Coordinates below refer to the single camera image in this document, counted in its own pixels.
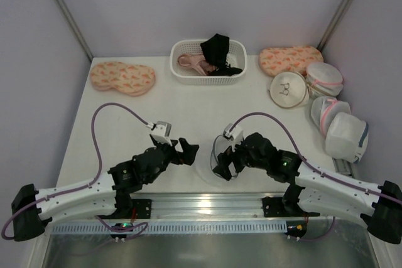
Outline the black bra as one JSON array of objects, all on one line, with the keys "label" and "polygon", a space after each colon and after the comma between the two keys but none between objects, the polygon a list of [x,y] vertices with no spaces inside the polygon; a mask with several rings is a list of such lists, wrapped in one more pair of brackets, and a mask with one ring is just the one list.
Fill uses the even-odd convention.
[{"label": "black bra", "polygon": [[200,44],[202,53],[206,61],[215,66],[216,70],[209,76],[221,77],[221,76],[234,76],[242,72],[242,69],[232,67],[227,62],[227,55],[229,53],[230,39],[228,36],[215,34],[209,40]]}]

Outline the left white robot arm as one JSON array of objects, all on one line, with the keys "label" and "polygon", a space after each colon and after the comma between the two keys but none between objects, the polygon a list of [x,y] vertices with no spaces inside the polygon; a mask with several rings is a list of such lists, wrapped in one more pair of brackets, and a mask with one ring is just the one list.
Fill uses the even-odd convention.
[{"label": "left white robot arm", "polygon": [[170,164],[191,166],[199,146],[179,138],[171,144],[154,142],[143,153],[117,164],[95,181],[38,190],[24,185],[11,204],[13,236],[23,242],[43,234],[56,223],[97,216],[126,218],[134,205],[131,194],[152,184]]}]

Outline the white mesh bag blue trim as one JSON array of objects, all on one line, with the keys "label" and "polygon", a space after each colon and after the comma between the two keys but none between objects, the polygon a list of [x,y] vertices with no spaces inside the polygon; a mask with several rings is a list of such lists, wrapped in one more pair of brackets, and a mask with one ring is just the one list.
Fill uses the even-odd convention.
[{"label": "white mesh bag blue trim", "polygon": [[206,142],[200,147],[194,166],[203,184],[222,190],[223,188],[240,183],[239,175],[236,173],[233,164],[229,165],[229,172],[231,174],[229,181],[214,173],[214,168],[218,164],[218,155],[223,153],[228,147],[231,147],[231,141],[224,138],[222,134],[219,134],[213,140]]}]

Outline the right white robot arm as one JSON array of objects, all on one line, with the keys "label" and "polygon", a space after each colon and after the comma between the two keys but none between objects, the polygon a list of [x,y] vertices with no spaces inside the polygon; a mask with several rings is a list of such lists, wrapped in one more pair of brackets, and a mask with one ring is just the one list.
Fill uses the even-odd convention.
[{"label": "right white robot arm", "polygon": [[291,216],[328,215],[356,223],[379,240],[401,243],[401,189],[391,181],[378,185],[310,167],[297,153],[276,149],[253,133],[217,156],[213,173],[229,181],[256,168],[289,186],[282,197]]}]

